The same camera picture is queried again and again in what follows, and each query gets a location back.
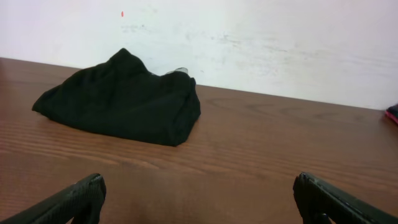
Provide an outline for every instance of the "cloth fold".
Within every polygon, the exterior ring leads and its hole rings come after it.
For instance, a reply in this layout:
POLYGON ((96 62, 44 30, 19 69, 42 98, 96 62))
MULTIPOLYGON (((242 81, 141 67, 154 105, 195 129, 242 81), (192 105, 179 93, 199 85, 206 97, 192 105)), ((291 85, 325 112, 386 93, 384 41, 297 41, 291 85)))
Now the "cloth fold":
POLYGON ((154 75, 121 49, 43 93, 32 110, 92 133, 177 146, 200 115, 195 85, 185 72, 154 75))

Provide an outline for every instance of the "wooden surface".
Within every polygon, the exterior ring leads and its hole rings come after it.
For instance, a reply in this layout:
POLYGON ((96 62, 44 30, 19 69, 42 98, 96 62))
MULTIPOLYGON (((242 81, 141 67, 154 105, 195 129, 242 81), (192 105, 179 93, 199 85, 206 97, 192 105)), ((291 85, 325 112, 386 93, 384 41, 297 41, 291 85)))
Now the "wooden surface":
POLYGON ((303 170, 398 216, 398 126, 381 111, 197 86, 188 141, 158 146, 31 111, 77 69, 0 61, 0 220, 94 172, 101 223, 301 223, 303 170))

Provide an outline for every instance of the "black cloth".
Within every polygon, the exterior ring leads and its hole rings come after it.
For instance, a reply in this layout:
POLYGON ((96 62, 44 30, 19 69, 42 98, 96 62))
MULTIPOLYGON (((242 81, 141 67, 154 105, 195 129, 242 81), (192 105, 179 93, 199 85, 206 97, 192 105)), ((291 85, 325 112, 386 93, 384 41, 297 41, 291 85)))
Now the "black cloth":
POLYGON ((32 110, 92 133, 177 146, 200 115, 195 85, 184 72, 154 75, 121 49, 43 93, 32 110))

